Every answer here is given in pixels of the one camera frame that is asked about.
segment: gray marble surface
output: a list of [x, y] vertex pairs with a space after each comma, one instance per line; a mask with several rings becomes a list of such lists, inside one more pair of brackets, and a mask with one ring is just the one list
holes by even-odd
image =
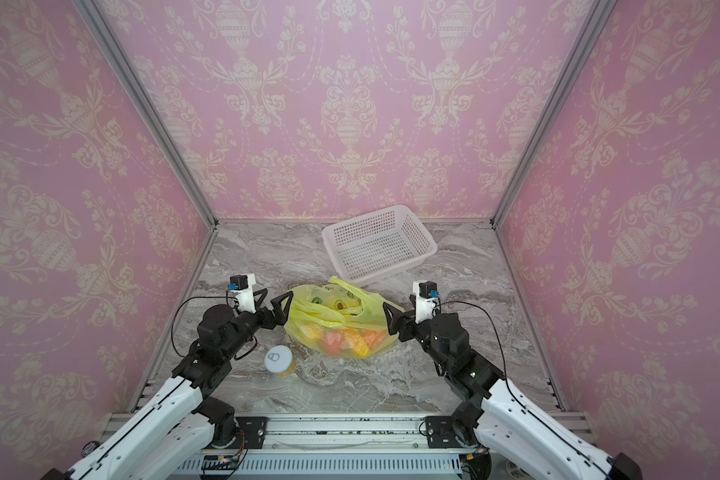
[[[334, 274], [322, 244], [324, 224], [222, 224], [194, 295], [224, 295], [232, 274], [256, 274], [269, 298], [302, 283], [325, 284]], [[413, 280], [437, 282], [444, 301], [466, 300], [491, 314], [499, 331], [511, 379], [541, 408], [554, 409], [535, 346], [519, 312], [498, 246], [485, 224], [426, 224], [438, 252], [422, 265], [365, 287], [408, 306]], [[176, 346], [187, 351], [197, 338], [197, 323], [211, 305], [223, 300], [192, 300], [176, 326]], [[468, 306], [459, 312], [474, 349], [501, 368], [498, 344], [488, 318]], [[364, 360], [327, 357], [288, 338], [283, 329], [260, 330], [259, 347], [234, 362], [214, 396], [239, 412], [450, 412], [459, 404], [434, 371], [432, 360], [415, 342]], [[264, 368], [265, 352], [288, 345], [296, 372], [285, 379]], [[169, 349], [158, 380], [170, 376], [179, 361]]]

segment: plastic bag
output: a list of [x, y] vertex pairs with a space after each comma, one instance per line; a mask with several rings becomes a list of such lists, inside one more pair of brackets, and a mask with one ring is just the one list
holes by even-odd
[[329, 282], [292, 289], [285, 327], [290, 337], [327, 356], [343, 359], [365, 359], [392, 346], [398, 336], [388, 333], [384, 297], [335, 276]]

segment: jar lid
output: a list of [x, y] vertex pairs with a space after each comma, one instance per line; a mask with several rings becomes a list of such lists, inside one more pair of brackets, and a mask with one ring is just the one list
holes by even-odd
[[264, 367], [272, 373], [283, 373], [291, 366], [293, 354], [285, 345], [274, 346], [264, 357]]

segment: pink wallpaper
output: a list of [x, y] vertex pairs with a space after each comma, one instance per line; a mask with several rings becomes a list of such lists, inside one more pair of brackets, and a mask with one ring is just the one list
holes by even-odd
[[70, 2], [0, 1], [0, 478], [134, 394], [206, 230]]
[[618, 2], [502, 232], [562, 388], [720, 480], [720, 2]]
[[220, 218], [490, 217], [590, 0], [99, 0]]

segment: white plastic basket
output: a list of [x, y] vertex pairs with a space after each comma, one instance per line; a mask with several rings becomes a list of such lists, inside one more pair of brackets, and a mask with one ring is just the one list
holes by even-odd
[[322, 241], [338, 276], [357, 286], [421, 265], [438, 251], [422, 221], [404, 205], [327, 226]]

